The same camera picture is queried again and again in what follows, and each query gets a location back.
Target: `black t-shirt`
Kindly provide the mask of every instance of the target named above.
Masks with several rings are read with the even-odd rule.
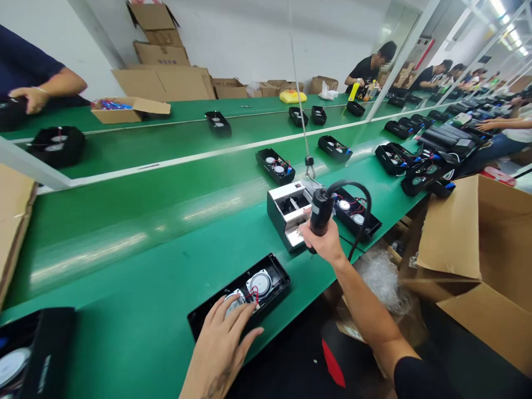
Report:
[[[434,367],[415,357],[403,357],[393,379],[398,399],[462,399]]]
[[[367,58],[364,58],[358,64],[356,64],[355,69],[353,69],[349,76],[351,76],[352,78],[362,78],[367,85],[371,83],[374,79],[377,79],[378,71],[378,68],[371,69],[371,56],[369,56]],[[352,89],[353,85],[349,85],[345,92],[347,94],[351,94]]]
[[[432,78],[434,78],[434,72],[433,66],[429,66],[427,69],[425,69],[420,75],[417,77],[417,79],[412,83],[412,86],[410,86],[410,91],[414,90],[423,90],[422,87],[420,87],[420,83],[423,81],[430,82]]]

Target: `red object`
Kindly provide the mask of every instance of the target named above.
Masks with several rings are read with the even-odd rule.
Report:
[[[510,187],[515,187],[515,185],[517,184],[516,179],[514,179],[510,175],[507,175],[506,173],[501,172],[493,166],[486,166],[480,174],[482,176],[489,177],[490,179],[500,181],[501,183],[504,183]]]
[[[325,356],[325,362],[327,363],[327,370],[329,370],[329,374],[331,375],[334,382],[336,382],[342,388],[345,388],[344,373],[342,373],[340,365],[334,358],[333,353],[331,352],[323,338],[321,339],[321,345],[323,347],[323,355]]]

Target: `tattooed arm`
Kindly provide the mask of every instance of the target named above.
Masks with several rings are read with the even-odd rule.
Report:
[[[180,399],[222,399],[244,364],[245,355],[262,327],[251,330],[240,342],[240,336],[255,304],[241,305],[225,318],[229,306],[238,299],[218,299],[207,314],[199,334]]]

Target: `black cable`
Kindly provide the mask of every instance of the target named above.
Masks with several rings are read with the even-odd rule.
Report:
[[[351,252],[349,253],[349,256],[347,257],[348,261],[351,261],[351,258],[353,256],[353,254],[355,253],[355,249],[359,245],[360,239],[362,238],[362,235],[363,235],[363,233],[364,233],[364,231],[366,229],[366,222],[370,218],[370,214],[371,214],[371,195],[370,195],[370,192],[367,190],[367,188],[364,187],[360,183],[357,183],[357,182],[351,181],[351,180],[340,180],[340,181],[337,181],[336,183],[333,183],[327,189],[327,191],[325,192],[325,197],[330,198],[333,195],[333,193],[336,192],[336,190],[338,190],[339,188],[344,187],[344,186],[355,186],[355,187],[359,188],[364,193],[364,195],[366,196],[366,212],[364,213],[364,221],[362,222],[362,225],[360,226],[359,233],[356,235],[355,242],[353,243],[353,245],[351,247]]]

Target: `bracelet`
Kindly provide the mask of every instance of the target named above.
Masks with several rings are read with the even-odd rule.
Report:
[[[48,92],[47,92],[46,90],[44,90],[44,89],[38,88],[37,86],[32,86],[32,89],[40,90],[40,91],[42,91],[44,94],[46,94],[47,96],[50,97],[50,93],[48,93]]]

